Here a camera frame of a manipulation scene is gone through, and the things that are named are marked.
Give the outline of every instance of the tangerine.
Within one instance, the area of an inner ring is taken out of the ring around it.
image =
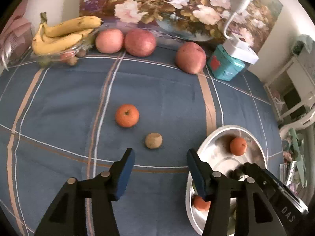
[[[134,105],[123,104],[117,109],[115,120],[119,126],[130,128],[137,124],[139,111]]]
[[[199,211],[209,210],[211,201],[204,201],[199,195],[195,195],[193,199],[193,206]]]
[[[236,137],[230,143],[230,151],[236,156],[245,154],[247,148],[246,140],[242,137]]]

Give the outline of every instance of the banana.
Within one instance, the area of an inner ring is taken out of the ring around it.
[[[74,32],[74,34],[81,34],[83,36],[83,38],[86,38],[86,37],[88,37],[88,35],[90,33],[92,33],[93,30],[94,30],[93,28],[86,29],[86,30]],[[42,39],[45,43],[52,43],[52,42],[59,40],[60,38],[62,38],[62,37],[49,37],[45,33],[43,33],[43,35],[42,35]]]
[[[46,13],[41,13],[41,19],[44,21],[43,26],[48,37],[60,37],[77,31],[96,28],[102,24],[102,20],[96,16],[74,18],[53,27],[47,25]]]
[[[36,55],[47,55],[51,53],[59,53],[65,49],[68,49],[75,45],[78,41],[82,39],[82,34],[70,34],[59,38],[51,43],[45,43],[42,39],[42,31],[44,24],[39,26],[39,30],[35,35],[32,48]]]

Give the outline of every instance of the floral painting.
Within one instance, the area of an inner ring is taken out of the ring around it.
[[[154,26],[175,38],[204,41],[215,47],[225,41],[222,30],[230,7],[230,0],[81,0],[80,15],[116,19],[134,27]],[[279,0],[253,0],[234,17],[227,33],[240,34],[257,53],[281,8]]]

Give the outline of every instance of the bed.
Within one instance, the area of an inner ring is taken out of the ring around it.
[[[186,152],[223,125],[249,130],[279,177],[278,125],[259,79],[244,71],[223,82],[206,67],[189,75],[174,58],[161,47],[145,58],[91,51],[75,67],[56,62],[40,69],[26,58],[2,73],[0,205],[19,235],[34,234],[68,178],[94,177],[128,147],[135,166],[125,195],[113,203],[120,234],[197,235],[185,210]],[[114,121],[124,103],[140,112],[130,129]],[[163,136],[157,150],[144,146],[152,132]]]

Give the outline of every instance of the stainless steel bowl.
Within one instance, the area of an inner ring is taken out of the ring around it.
[[[235,156],[230,153],[230,142],[235,137],[242,137],[247,142],[246,153]],[[257,139],[245,128],[236,125],[226,125],[210,134],[197,151],[202,161],[208,162],[214,171],[224,175],[246,162],[256,163],[261,168],[266,168],[266,159]],[[189,221],[199,235],[202,235],[206,224],[208,211],[199,211],[192,206],[192,196],[196,194],[191,174],[188,174],[186,187],[186,212]],[[233,213],[236,207],[236,198],[231,198],[230,220],[227,235],[234,235],[235,220]]]

